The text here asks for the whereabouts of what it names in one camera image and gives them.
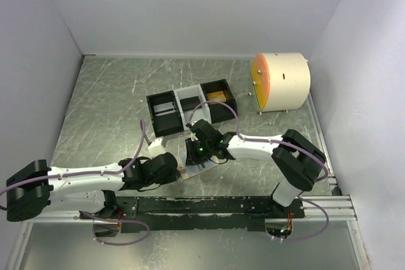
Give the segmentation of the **tan leather card holder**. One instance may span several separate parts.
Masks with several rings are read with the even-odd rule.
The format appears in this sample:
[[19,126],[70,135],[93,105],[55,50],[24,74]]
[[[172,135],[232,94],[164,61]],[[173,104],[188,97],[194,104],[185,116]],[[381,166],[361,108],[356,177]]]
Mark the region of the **tan leather card holder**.
[[205,163],[197,165],[186,165],[186,156],[186,153],[182,153],[175,157],[178,163],[177,169],[180,172],[183,180],[187,180],[189,178],[192,178],[193,176],[197,176],[217,166],[216,163],[213,163],[211,161],[206,161]]

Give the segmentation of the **three-compartment black white tray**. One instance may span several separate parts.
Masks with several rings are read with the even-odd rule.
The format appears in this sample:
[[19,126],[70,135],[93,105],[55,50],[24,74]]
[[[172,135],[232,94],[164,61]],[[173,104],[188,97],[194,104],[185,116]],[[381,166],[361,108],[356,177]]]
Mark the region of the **three-compartment black white tray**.
[[225,79],[149,95],[146,99],[156,137],[183,132],[190,121],[220,123],[233,119],[237,113],[235,97]]

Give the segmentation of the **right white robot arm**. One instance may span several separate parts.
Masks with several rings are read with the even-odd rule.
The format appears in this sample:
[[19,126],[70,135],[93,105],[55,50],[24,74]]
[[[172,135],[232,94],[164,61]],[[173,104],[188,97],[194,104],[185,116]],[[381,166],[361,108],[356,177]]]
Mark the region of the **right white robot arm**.
[[268,209],[276,218],[290,211],[293,200],[313,189],[328,176],[326,157],[298,131],[288,129],[283,135],[252,137],[237,132],[220,133],[205,120],[188,125],[192,138],[186,140],[188,166],[202,164],[214,157],[227,162],[237,159],[272,160],[283,180],[274,189]]

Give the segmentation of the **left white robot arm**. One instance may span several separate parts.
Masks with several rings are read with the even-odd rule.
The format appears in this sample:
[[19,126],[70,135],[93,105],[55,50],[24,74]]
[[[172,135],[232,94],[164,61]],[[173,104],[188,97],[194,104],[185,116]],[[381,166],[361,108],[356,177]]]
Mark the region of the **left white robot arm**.
[[6,182],[6,219],[20,222],[45,212],[79,211],[111,219],[118,213],[116,193],[145,192],[180,177],[175,156],[140,156],[91,168],[59,168],[45,160],[33,161]]

